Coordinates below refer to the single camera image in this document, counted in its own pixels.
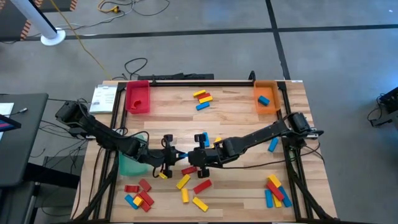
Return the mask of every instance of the blue block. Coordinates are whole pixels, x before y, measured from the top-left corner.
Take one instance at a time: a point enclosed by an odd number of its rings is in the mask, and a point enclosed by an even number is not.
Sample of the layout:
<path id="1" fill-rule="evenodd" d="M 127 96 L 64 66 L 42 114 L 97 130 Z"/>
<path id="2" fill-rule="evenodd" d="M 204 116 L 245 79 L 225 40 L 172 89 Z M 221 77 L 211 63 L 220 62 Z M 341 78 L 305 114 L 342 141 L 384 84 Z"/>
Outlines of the blue block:
<path id="1" fill-rule="evenodd" d="M 269 104 L 269 100 L 263 96 L 260 96 L 258 101 L 264 106 L 268 106 Z"/>
<path id="2" fill-rule="evenodd" d="M 210 147 L 209 136 L 207 135 L 207 133 L 203 133 L 203 134 L 206 136 L 205 146 Z"/>
<path id="3" fill-rule="evenodd" d="M 126 195 L 124 198 L 134 209 L 138 209 L 138 206 L 133 202 L 134 199 L 131 195 Z"/>
<path id="4" fill-rule="evenodd" d="M 269 144 L 268 151 L 274 152 L 276 145 L 278 144 L 278 138 L 273 138 L 271 143 Z"/>
<path id="5" fill-rule="evenodd" d="M 201 104 L 199 104 L 199 105 L 197 106 L 197 110 L 199 111 L 199 110 L 202 110 L 203 108 L 206 108 L 206 107 L 209 107 L 209 106 L 210 106 L 210 103 L 209 103 L 209 102 L 201 103 Z"/>
<path id="6" fill-rule="evenodd" d="M 266 190 L 266 202 L 267 202 L 267 208 L 272 208 L 274 206 L 274 203 L 272 202 L 272 192 L 271 190 Z"/>
<path id="7" fill-rule="evenodd" d="M 282 186 L 278 187 L 278 189 L 284 195 L 284 199 L 282 200 L 282 202 L 284 203 L 285 207 L 289 208 L 290 206 L 292 206 L 292 202 L 290 201 L 289 197 L 287 196 L 285 189 Z"/>

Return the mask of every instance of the white paper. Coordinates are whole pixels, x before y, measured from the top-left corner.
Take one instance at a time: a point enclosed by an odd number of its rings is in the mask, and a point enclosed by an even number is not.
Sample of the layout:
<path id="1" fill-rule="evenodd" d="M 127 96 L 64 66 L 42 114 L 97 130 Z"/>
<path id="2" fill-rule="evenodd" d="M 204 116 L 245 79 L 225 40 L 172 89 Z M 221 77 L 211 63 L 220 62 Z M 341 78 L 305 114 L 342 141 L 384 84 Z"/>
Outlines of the white paper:
<path id="1" fill-rule="evenodd" d="M 94 90 L 90 113 L 112 113 L 117 85 L 98 85 Z"/>
<path id="2" fill-rule="evenodd" d="M 14 107 L 14 103 L 0 103 L 0 114 L 1 115 L 7 115 L 11 114 L 12 108 Z"/>

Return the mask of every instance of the teal bin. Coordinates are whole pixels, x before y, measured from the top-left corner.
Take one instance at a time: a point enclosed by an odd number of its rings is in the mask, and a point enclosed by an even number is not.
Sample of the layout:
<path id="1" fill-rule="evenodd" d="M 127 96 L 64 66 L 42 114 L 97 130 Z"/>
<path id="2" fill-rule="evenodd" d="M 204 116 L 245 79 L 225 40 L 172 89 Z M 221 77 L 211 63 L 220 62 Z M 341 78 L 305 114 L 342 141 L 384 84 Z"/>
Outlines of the teal bin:
<path id="1" fill-rule="evenodd" d="M 136 136 L 139 139 L 147 140 L 143 135 Z M 130 159 L 123 154 L 119 154 L 119 173 L 123 176 L 134 177 L 145 174 L 148 171 L 147 164 L 141 164 L 133 159 Z"/>

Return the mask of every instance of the orange bin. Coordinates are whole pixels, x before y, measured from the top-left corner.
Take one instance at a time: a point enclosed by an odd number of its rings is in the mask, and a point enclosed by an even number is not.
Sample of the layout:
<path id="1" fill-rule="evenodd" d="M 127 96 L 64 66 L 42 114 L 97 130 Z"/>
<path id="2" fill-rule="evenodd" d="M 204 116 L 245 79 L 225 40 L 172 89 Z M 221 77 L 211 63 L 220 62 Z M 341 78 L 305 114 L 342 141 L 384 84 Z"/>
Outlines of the orange bin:
<path id="1" fill-rule="evenodd" d="M 268 106 L 258 102 L 260 96 L 269 100 Z M 254 82 L 254 104 L 257 114 L 276 114 L 280 110 L 280 100 L 278 85 L 275 81 L 255 81 Z"/>

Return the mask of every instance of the white pole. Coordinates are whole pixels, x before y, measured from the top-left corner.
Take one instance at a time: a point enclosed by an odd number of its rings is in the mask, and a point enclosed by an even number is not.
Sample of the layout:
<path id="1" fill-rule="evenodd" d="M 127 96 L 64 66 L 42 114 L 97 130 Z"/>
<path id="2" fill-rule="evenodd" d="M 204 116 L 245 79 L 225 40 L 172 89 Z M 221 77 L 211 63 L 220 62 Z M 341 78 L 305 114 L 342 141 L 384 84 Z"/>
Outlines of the white pole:
<path id="1" fill-rule="evenodd" d="M 11 0 L 15 7 L 30 20 L 42 33 L 41 41 L 44 45 L 53 46 L 65 39 L 65 31 L 57 30 L 50 21 L 29 0 Z"/>

